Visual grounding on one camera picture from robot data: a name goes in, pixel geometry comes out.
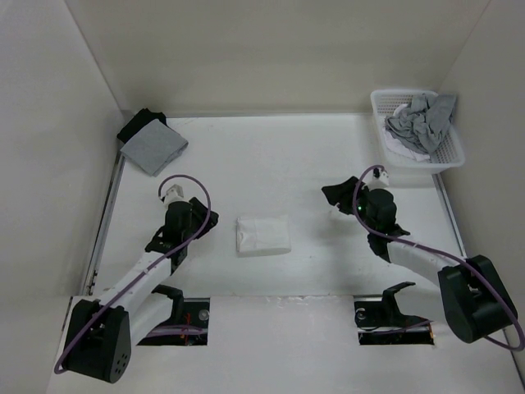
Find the white tank top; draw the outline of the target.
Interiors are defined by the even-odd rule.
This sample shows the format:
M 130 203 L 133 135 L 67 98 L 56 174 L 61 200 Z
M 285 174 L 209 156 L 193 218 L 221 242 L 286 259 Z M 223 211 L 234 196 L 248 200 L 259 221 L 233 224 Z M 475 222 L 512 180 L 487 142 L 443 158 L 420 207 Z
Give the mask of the white tank top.
M 292 250 L 287 215 L 243 216 L 236 221 L 236 251 L 240 257 L 265 257 Z

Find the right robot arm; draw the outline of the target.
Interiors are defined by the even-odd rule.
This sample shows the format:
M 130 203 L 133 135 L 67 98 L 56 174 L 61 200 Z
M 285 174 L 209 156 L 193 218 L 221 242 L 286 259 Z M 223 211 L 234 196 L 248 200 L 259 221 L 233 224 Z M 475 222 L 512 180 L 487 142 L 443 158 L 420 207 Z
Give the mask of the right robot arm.
M 450 252 L 418 244 L 397 222 L 394 196 L 372 188 L 356 176 L 321 191 L 327 203 L 357 219 L 367 233 L 370 250 L 380 259 L 408 269 L 434 286 L 419 290 L 415 282 L 401 282 L 383 291 L 376 320 L 388 327 L 411 328 L 427 320 L 448 325 L 465 343 L 490 339 L 514 327 L 524 331 L 518 312 L 493 263 L 483 255 L 464 259 Z

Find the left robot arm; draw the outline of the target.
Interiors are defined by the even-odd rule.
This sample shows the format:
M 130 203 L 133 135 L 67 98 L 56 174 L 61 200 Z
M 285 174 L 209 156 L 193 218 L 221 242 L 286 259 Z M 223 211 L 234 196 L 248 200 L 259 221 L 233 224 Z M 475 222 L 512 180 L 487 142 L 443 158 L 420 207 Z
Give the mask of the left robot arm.
M 106 383 L 126 371 L 137 345 L 203 345 L 208 339 L 209 300 L 191 300 L 166 285 L 195 241 L 218 223 L 197 198 L 166 203 L 164 223 L 139 261 L 94 300 L 73 307 L 56 374 L 74 372 Z

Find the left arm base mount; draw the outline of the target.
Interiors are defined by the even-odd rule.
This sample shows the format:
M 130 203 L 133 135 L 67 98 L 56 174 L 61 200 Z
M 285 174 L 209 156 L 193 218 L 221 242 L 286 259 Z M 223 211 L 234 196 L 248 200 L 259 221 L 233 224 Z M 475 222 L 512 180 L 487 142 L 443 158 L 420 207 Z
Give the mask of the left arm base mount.
M 210 298 L 186 298 L 183 291 L 158 285 L 153 294 L 171 301 L 170 317 L 159 323 L 139 346 L 206 346 L 210 319 Z

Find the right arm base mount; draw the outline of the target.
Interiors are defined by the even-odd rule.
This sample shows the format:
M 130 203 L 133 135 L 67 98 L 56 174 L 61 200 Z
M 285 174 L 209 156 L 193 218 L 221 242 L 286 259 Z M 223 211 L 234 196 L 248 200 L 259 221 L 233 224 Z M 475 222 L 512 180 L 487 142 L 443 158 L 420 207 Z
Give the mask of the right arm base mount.
M 361 346 L 434 345 L 430 322 L 399 310 L 395 296 L 414 285 L 401 282 L 380 295 L 354 297 L 354 322 Z

